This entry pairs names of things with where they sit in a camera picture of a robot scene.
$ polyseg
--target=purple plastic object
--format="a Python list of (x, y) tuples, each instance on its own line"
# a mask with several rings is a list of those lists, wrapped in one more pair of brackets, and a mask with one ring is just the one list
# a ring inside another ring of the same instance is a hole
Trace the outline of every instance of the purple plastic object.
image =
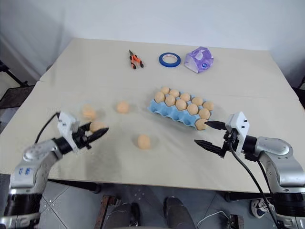
[(208, 48), (200, 46), (186, 55), (184, 65), (193, 72), (200, 73), (210, 68), (213, 61), (214, 58)]

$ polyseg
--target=gray tile floor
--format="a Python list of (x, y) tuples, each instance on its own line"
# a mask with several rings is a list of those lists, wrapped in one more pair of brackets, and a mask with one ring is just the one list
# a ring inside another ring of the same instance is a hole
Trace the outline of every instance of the gray tile floor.
[[(9, 176), (0, 175), (0, 213), (6, 204)], [(116, 195), (124, 202), (137, 202), (142, 212), (142, 225), (166, 227), (163, 217), (163, 200), (167, 196), (178, 197), (188, 208), (195, 224), (204, 216), (223, 210), (228, 214), (240, 214), (245, 229), (273, 229), (270, 215), (257, 219), (250, 214), (249, 200), (226, 202), (221, 193), (209, 190), (152, 187), (138, 185), (104, 184), (102, 191), (90, 191), (48, 182), (41, 200), (41, 220), (38, 228), (83, 229), (93, 228), (100, 209), (102, 196)], [(218, 214), (205, 220), (200, 229), (224, 229), (225, 217)]]

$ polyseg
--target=blue tape roll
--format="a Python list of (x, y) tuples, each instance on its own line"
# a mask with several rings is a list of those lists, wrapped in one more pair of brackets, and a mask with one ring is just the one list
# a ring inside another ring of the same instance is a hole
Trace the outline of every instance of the blue tape roll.
[[(177, 61), (176, 61), (175, 63), (167, 63), (167, 62), (165, 62), (165, 61), (163, 60), (163, 57), (166, 56), (166, 55), (176, 57), (176, 58), (177, 58)], [(178, 65), (181, 63), (181, 58), (180, 58), (180, 56), (178, 56), (178, 55), (175, 54), (175, 53), (166, 52), (166, 53), (163, 53), (163, 54), (160, 55), (160, 57), (159, 57), (159, 62), (160, 62), (160, 64), (162, 64), (162, 65), (165, 66), (165, 67), (173, 68), (173, 67), (178, 66)]]

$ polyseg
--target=pant leg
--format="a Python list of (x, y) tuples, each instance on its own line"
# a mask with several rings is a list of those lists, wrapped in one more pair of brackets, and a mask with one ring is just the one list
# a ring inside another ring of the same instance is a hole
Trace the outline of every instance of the pant leg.
[(104, 229), (128, 227), (131, 221), (131, 205), (126, 203), (116, 207), (107, 217)]
[(187, 208), (176, 197), (168, 197), (164, 202), (167, 226), (172, 229), (196, 229)]

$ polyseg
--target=black cable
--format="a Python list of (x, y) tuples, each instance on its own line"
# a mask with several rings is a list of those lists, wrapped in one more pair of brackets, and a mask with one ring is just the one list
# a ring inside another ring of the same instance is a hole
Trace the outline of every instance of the black cable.
[(250, 171), (250, 169), (242, 162), (242, 160), (236, 155), (236, 153), (235, 153), (234, 150), (233, 150), (233, 147), (232, 147), (232, 143), (231, 143), (231, 142), (229, 143), (229, 148), (230, 148), (231, 153), (232, 153), (233, 156), (235, 157), (235, 159), (245, 168), (245, 170), (248, 172), (248, 174), (250, 175), (250, 177), (252, 178), (252, 180), (253, 180), (254, 183), (256, 184), (256, 186), (257, 186), (259, 192), (261, 193), (261, 195), (262, 195), (262, 197), (263, 197), (263, 199), (264, 199), (264, 201), (265, 201), (265, 204), (266, 204), (266, 206), (267, 206), (267, 208), (268, 208), (268, 210), (269, 210), (269, 212), (270, 212), (270, 215), (271, 215), (271, 217), (272, 217), (272, 219), (273, 219), (273, 221), (274, 221), (274, 223), (275, 223), (275, 225), (276, 225), (276, 228), (280, 229), (280, 228), (279, 228), (279, 225), (278, 225), (278, 223), (277, 223), (277, 221), (276, 221), (276, 219), (275, 219), (275, 217), (274, 217), (274, 215), (272, 214), (272, 211), (271, 211), (270, 206), (269, 206), (269, 202), (268, 202), (268, 200), (267, 200), (265, 194), (263, 193), (263, 190), (261, 189), (260, 185), (258, 184), (257, 180), (255, 179), (253, 173), (252, 173), (252, 172)]
[(267, 175), (266, 175), (266, 173), (265, 173), (264, 167), (263, 167), (263, 165), (262, 165), (262, 163), (261, 163), (260, 161), (257, 161), (257, 163), (258, 163), (259, 167), (261, 168), (261, 171), (262, 171), (262, 173), (263, 173), (263, 176), (264, 176), (264, 178), (265, 178), (265, 181), (266, 181), (266, 183), (267, 183), (267, 185), (268, 185), (269, 192), (270, 192), (270, 194), (272, 194), (272, 191), (271, 191), (271, 189), (270, 189), (269, 181), (268, 181)]
[(56, 112), (55, 114), (52, 115), (52, 117), (47, 121), (47, 123), (46, 123), (46, 124), (43, 126), (43, 128), (40, 130), (40, 132), (39, 132), (39, 134), (37, 135), (37, 138), (36, 138), (34, 144), (38, 143), (38, 140), (39, 140), (39, 138), (40, 138), (40, 135), (42, 134), (42, 132), (44, 131), (44, 129), (47, 127), (47, 125), (52, 121), (52, 119), (53, 119), (55, 116), (59, 117), (59, 114), (60, 114), (59, 112)]

